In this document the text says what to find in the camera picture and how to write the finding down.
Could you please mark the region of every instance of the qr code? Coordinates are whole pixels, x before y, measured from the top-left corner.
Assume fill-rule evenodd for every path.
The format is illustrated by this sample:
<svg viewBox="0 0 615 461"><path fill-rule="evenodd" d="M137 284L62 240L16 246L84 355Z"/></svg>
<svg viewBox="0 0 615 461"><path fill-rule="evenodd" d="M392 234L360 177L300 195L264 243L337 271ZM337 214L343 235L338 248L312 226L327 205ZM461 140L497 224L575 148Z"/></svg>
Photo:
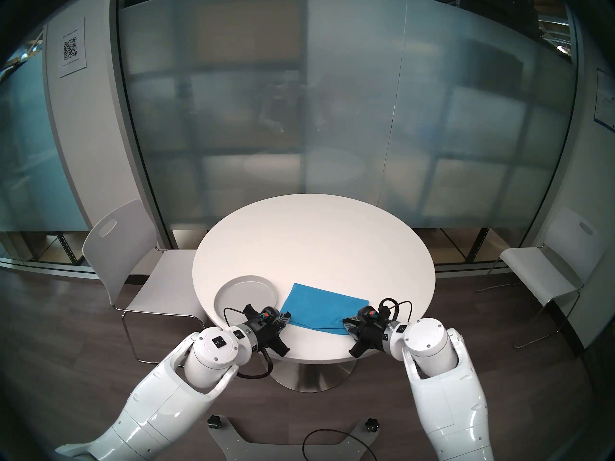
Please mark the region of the qr code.
<svg viewBox="0 0 615 461"><path fill-rule="evenodd" d="M77 55L77 36L68 41L64 41L64 60L68 60Z"/></svg>

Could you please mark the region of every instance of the blue cloth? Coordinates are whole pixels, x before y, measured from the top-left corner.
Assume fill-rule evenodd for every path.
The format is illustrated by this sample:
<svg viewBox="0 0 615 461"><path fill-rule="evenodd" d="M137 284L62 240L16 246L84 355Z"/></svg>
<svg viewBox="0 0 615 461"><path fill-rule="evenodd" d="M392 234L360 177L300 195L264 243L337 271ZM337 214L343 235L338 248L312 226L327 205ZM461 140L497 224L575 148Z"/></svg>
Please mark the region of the blue cloth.
<svg viewBox="0 0 615 461"><path fill-rule="evenodd" d="M295 283L280 312L290 312L292 325L347 335L342 319L357 315L370 301Z"/></svg>

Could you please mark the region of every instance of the white wall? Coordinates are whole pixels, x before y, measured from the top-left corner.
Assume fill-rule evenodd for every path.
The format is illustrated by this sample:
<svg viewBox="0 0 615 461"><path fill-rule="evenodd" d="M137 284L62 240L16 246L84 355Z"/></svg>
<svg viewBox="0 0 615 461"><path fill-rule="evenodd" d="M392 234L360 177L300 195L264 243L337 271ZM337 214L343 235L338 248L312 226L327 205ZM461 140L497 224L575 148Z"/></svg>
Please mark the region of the white wall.
<svg viewBox="0 0 615 461"><path fill-rule="evenodd" d="M581 30L582 73L566 146L573 146L570 160L560 165L561 185L536 238L539 245L556 212L571 208L592 223L606 238L608 248L588 279L570 316L572 327L587 347L615 315L615 133L593 121L597 68L613 75L594 40ZM565 314L572 301L560 304Z"/></svg>
<svg viewBox="0 0 615 461"><path fill-rule="evenodd" d="M53 119L66 168L87 218L96 224L120 205L141 199L122 140L110 81L110 0L74 0L47 24L44 59ZM85 18L87 68L60 78L61 39L66 25ZM153 251L133 271L149 274Z"/></svg>

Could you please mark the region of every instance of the chair handle hole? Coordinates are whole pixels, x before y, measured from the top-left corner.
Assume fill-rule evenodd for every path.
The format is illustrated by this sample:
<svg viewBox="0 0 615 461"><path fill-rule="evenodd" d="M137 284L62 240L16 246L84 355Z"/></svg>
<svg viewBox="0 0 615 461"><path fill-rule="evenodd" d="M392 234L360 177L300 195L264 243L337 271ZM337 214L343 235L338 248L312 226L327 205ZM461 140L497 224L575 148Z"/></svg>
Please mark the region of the chair handle hole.
<svg viewBox="0 0 615 461"><path fill-rule="evenodd" d="M117 221L115 219L110 219L105 224L103 224L103 227L101 229L98 230L98 235L101 238L104 238L111 232L113 228L115 228L116 224L117 224Z"/></svg>
<svg viewBox="0 0 615 461"><path fill-rule="evenodd" d="M587 234L589 234L590 236L593 234L592 229L586 225L585 223L583 223L582 221L579 223L579 227L585 231Z"/></svg>

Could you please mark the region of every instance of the wall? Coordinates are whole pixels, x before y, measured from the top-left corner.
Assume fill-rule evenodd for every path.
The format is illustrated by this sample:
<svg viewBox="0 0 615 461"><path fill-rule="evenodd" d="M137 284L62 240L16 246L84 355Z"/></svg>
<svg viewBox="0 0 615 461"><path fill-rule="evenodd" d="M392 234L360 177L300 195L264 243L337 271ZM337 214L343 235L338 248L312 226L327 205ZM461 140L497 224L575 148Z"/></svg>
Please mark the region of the wall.
<svg viewBox="0 0 615 461"><path fill-rule="evenodd" d="M525 233L574 97L558 51L431 0L149 0L119 37L171 230L309 192Z"/></svg>
<svg viewBox="0 0 615 461"><path fill-rule="evenodd" d="M41 53L0 85L0 141L0 231L87 230L47 115Z"/></svg>
<svg viewBox="0 0 615 461"><path fill-rule="evenodd" d="M47 24L44 59L58 152L65 159L76 197L87 218L103 216L141 199L122 140L111 94L110 0L73 0ZM60 78L58 62L63 29L85 18L87 68ZM150 273L159 256L153 251L134 273Z"/></svg>
<svg viewBox="0 0 615 461"><path fill-rule="evenodd" d="M596 103L596 73L600 68L613 75L594 40L581 29L579 88L566 146L570 160L557 170L561 183L551 188L553 203L536 237L540 245L546 228L557 211L567 206L590 221L606 238L608 248L588 279L582 296L570 316L570 323L587 347L615 315L615 133L593 121ZM572 301L560 304L565 314Z"/></svg>

